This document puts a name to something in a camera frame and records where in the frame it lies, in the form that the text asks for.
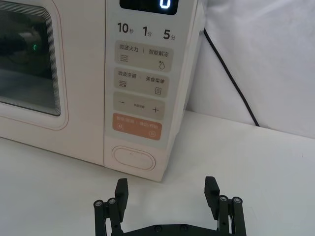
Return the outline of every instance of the microwave oven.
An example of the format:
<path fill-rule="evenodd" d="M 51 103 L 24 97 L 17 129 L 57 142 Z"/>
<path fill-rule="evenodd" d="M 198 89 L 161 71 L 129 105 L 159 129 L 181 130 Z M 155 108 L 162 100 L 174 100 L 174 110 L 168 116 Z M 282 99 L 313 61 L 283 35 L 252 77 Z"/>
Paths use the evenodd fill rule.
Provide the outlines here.
<path fill-rule="evenodd" d="M 161 181 L 202 0 L 0 0 L 0 137 Z"/>

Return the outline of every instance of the white cloth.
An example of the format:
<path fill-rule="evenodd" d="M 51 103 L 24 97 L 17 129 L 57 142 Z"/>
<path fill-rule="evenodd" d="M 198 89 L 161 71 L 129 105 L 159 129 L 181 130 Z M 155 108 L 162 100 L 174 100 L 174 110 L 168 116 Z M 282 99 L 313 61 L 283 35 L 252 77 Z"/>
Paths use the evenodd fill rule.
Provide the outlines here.
<path fill-rule="evenodd" d="M 315 1 L 209 0 L 206 29 L 260 125 L 315 138 Z M 188 108 L 253 123 L 206 39 Z"/>

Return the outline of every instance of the oval button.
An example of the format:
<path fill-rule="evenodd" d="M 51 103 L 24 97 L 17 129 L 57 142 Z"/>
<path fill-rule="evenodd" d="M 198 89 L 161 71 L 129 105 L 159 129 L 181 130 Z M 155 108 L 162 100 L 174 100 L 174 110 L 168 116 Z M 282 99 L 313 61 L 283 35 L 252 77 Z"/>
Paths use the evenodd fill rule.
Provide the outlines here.
<path fill-rule="evenodd" d="M 154 158 L 147 152 L 129 147 L 115 147 L 112 154 L 119 163 L 145 171 L 152 170 L 156 164 Z"/>

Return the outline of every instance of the screw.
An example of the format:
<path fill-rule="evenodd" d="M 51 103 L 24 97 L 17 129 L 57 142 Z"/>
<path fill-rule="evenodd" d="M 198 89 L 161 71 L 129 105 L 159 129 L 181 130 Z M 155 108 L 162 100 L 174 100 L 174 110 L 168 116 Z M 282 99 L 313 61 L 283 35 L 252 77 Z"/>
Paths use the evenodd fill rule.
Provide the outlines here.
<path fill-rule="evenodd" d="M 181 225 L 181 231 L 188 231 L 187 225 Z"/>
<path fill-rule="evenodd" d="M 234 198 L 234 202 L 236 202 L 236 203 L 241 203 L 241 202 L 242 202 L 242 200 L 241 200 L 241 199 L 239 199 L 239 198 Z"/>
<path fill-rule="evenodd" d="M 159 233 L 159 232 L 162 231 L 162 227 L 160 225 L 157 225 L 157 226 L 154 227 L 154 231 Z"/>
<path fill-rule="evenodd" d="M 116 203 L 116 200 L 115 200 L 115 199 L 109 200 L 109 204 L 115 204 L 115 203 Z"/>
<path fill-rule="evenodd" d="M 220 200 L 222 201 L 222 202 L 226 202 L 227 201 L 227 198 L 226 197 L 220 197 Z"/>
<path fill-rule="evenodd" d="M 96 206 L 96 207 L 100 207 L 102 204 L 103 204 L 103 203 L 102 203 L 101 201 L 98 201 L 98 202 L 95 203 L 95 206 Z"/>

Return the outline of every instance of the black cable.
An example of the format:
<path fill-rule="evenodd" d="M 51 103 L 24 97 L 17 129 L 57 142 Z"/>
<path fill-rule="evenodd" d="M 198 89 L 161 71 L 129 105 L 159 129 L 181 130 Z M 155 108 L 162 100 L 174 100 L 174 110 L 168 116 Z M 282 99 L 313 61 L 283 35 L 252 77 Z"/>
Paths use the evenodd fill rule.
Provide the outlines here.
<path fill-rule="evenodd" d="M 218 50 L 217 50 L 217 48 L 215 47 L 215 45 L 213 44 L 213 42 L 212 42 L 210 36 L 208 35 L 206 29 L 204 29 L 204 34 L 205 34 L 205 36 L 206 36 L 206 38 L 207 38 L 207 40 L 208 40 L 210 46 L 212 47 L 213 51 L 214 51 L 215 54 L 217 55 L 219 61 L 221 62 L 223 68 L 225 69 L 225 71 L 226 71 L 228 77 L 230 78 L 231 82 L 233 83 L 234 87 L 236 88 L 238 94 L 239 94 L 240 97 L 242 98 L 242 100 L 243 100 L 243 102 L 244 102 L 244 104 L 245 104 L 245 106 L 246 106 L 248 112 L 250 113 L 250 115 L 251 115 L 251 117 L 252 117 L 252 119 L 253 119 L 255 125 L 258 126 L 258 127 L 260 127 L 260 125 L 259 125 L 259 123 L 258 123 L 258 121 L 257 121 L 257 119 L 256 119 L 256 117 L 255 117 L 255 115 L 254 115 L 254 113 L 253 113 L 252 110 L 251 110 L 251 107 L 249 106 L 249 104 L 248 104 L 248 102 L 247 102 L 247 100 L 246 100 L 246 98 L 245 98 L 245 96 L 243 95 L 242 91 L 240 90 L 240 88 L 238 87 L 237 83 L 235 82 L 235 79 L 234 79 L 233 76 L 231 75 L 231 73 L 230 73 L 229 69 L 227 68 L 227 66 L 226 66 L 226 64 L 225 64 L 225 62 L 224 62 L 224 60 L 223 60 L 223 58 L 221 57 L 221 55 L 220 55 L 220 53 L 218 52 Z"/>

